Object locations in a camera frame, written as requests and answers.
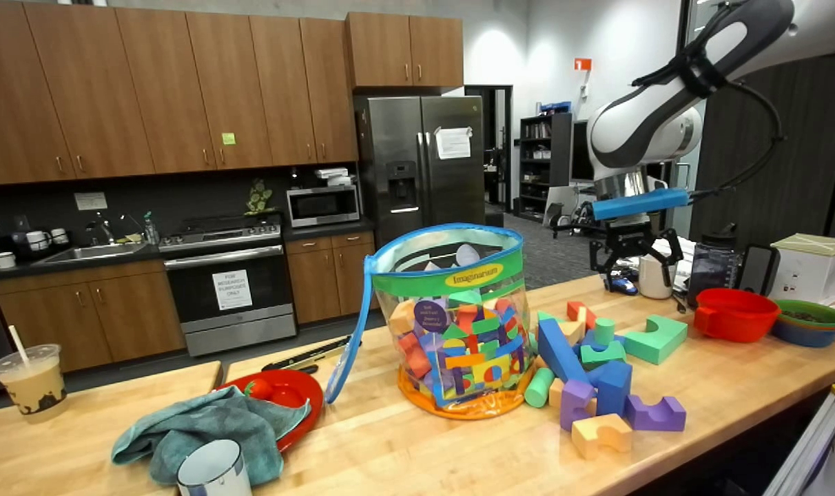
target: doorway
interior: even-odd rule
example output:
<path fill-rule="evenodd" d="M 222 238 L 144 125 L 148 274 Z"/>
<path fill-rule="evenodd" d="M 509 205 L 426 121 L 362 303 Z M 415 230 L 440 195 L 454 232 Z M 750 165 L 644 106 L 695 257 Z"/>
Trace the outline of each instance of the doorway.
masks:
<path fill-rule="evenodd" d="M 484 198 L 509 213 L 509 86 L 466 86 L 483 100 Z"/>

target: wooden countertop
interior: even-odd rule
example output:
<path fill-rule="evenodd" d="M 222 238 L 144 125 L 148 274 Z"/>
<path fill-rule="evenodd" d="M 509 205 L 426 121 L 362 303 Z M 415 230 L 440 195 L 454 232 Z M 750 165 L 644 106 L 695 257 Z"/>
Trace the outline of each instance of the wooden countertop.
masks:
<path fill-rule="evenodd" d="M 210 391 L 217 372 L 211 361 L 76 391 L 42 425 L 0 407 L 0 494 L 171 494 L 147 463 L 112 467 L 111 446 L 140 417 Z"/>
<path fill-rule="evenodd" d="M 651 315 L 689 319 L 670 301 L 612 294 L 597 275 L 530 293 L 532 311 L 563 315 L 568 301 L 583 301 L 618 332 L 643 327 Z M 229 377 L 300 351 L 232 365 Z M 284 476 L 260 494 L 629 494 L 835 380 L 835 345 L 809 351 L 774 337 L 735 345 L 692 332 L 661 366 L 629 361 L 632 391 L 644 402 L 677 396 L 687 431 L 637 431 L 629 458 L 582 461 L 552 410 L 524 406 L 495 418 L 446 421 L 414 407 L 393 384 L 399 356 L 388 332 L 368 332 L 335 406 L 286 454 Z M 319 384 L 333 365 L 335 356 L 322 361 Z"/>

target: blue cloth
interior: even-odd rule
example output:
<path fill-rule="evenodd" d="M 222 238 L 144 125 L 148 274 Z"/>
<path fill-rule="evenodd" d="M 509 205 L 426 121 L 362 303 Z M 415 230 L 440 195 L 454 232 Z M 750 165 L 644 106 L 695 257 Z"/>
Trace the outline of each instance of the blue cloth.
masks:
<path fill-rule="evenodd" d="M 251 486 L 264 486 L 284 471 L 277 439 L 293 432 L 308 410 L 308 402 L 284 407 L 254 399 L 239 388 L 217 388 L 137 418 L 115 439 L 111 458 L 115 467 L 151 458 L 151 480 L 174 486 L 191 451 L 215 439 L 233 439 L 243 446 Z"/>

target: kitchen sink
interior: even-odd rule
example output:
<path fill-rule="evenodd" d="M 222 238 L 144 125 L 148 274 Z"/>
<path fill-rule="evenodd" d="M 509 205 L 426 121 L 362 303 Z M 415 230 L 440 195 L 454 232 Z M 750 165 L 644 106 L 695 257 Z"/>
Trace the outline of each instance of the kitchen sink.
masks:
<path fill-rule="evenodd" d="M 87 260 L 119 260 L 137 254 L 144 245 L 83 245 L 83 248 L 65 248 L 46 260 L 38 260 L 35 265 L 68 265 L 68 263 L 87 263 Z"/>

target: cable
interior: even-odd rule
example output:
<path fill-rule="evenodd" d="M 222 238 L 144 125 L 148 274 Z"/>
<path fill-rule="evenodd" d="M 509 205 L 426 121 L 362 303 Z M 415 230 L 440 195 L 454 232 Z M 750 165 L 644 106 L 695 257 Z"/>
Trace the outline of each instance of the cable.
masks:
<path fill-rule="evenodd" d="M 778 147 L 786 141 L 782 121 L 779 121 L 774 106 L 765 97 L 760 97 L 757 92 L 746 88 L 742 82 L 731 82 L 727 88 L 735 88 L 745 97 L 750 97 L 753 102 L 757 102 L 768 114 L 774 135 L 772 135 L 765 153 L 760 158 L 754 158 L 742 175 L 724 179 L 721 184 L 717 184 L 712 190 L 695 190 L 692 202 L 735 190 L 742 181 L 753 179 L 754 175 L 760 175 L 772 164 L 772 155 L 778 153 Z"/>

